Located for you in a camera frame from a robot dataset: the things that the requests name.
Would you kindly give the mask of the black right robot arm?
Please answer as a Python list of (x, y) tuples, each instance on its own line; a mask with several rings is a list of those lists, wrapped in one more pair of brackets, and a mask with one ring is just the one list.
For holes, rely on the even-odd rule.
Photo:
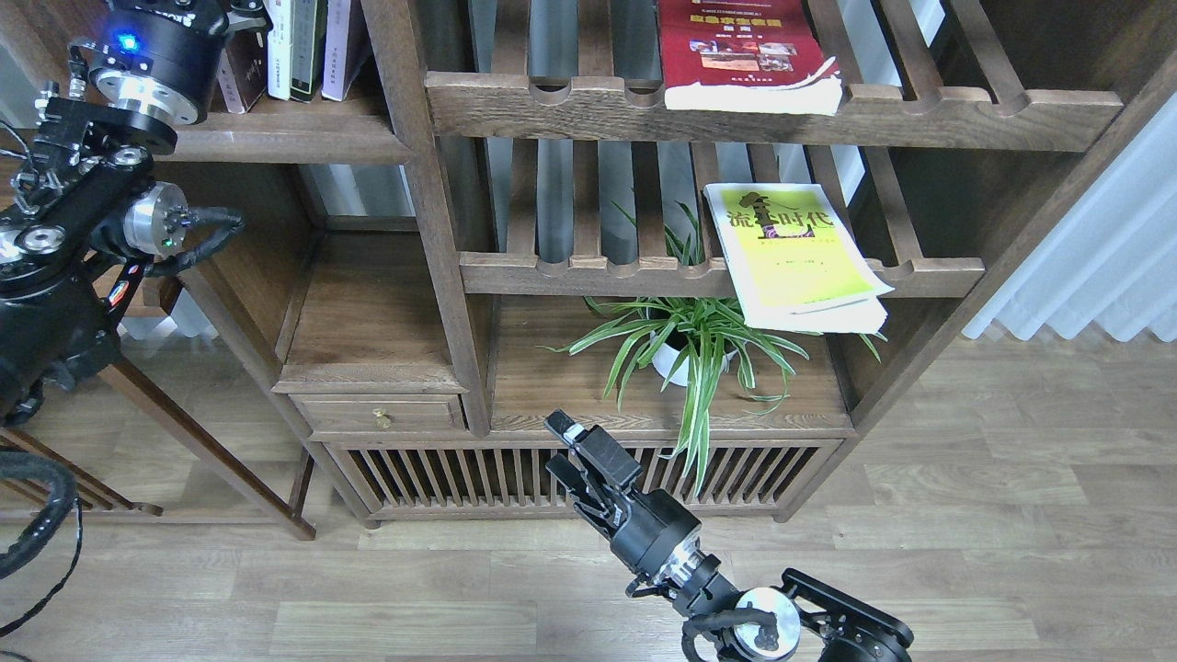
[(634, 576), (630, 598), (660, 596), (684, 617), (690, 661), (699, 658), (698, 637), (720, 661), (786, 661), (804, 630), (822, 641), (824, 661), (907, 661), (915, 637), (904, 622), (804, 572), (783, 571), (778, 587), (731, 584), (699, 548), (701, 521), (661, 489), (643, 494), (641, 465), (604, 428), (561, 410), (545, 424), (570, 449), (548, 461), (550, 474)]

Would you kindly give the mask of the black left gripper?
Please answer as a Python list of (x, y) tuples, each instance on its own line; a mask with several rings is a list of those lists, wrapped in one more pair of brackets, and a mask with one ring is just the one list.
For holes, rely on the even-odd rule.
[(222, 49), (237, 32), (266, 33), (261, 1), (109, 1), (97, 40), (69, 44), (69, 95), (93, 84), (113, 108), (172, 126), (207, 118)]

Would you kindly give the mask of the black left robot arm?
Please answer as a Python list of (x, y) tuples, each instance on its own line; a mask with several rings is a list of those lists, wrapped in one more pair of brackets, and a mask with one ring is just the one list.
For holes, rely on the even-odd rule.
[(232, 207), (189, 207), (153, 176), (177, 126), (202, 123), (237, 32), (270, 32), (260, 1), (109, 1), (99, 40), (69, 45), (69, 88), (38, 99), (4, 210), (4, 426), (121, 356), (117, 335), (146, 278), (173, 276), (239, 234)]

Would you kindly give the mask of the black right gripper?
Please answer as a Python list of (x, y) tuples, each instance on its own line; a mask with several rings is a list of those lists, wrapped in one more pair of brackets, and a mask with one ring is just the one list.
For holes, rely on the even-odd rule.
[(634, 574), (626, 591), (707, 593), (718, 560), (699, 549), (701, 521), (663, 489), (641, 494), (636, 486), (641, 465), (604, 428), (584, 428), (561, 409), (543, 424), (580, 461), (577, 468), (565, 455), (556, 455), (546, 469)]

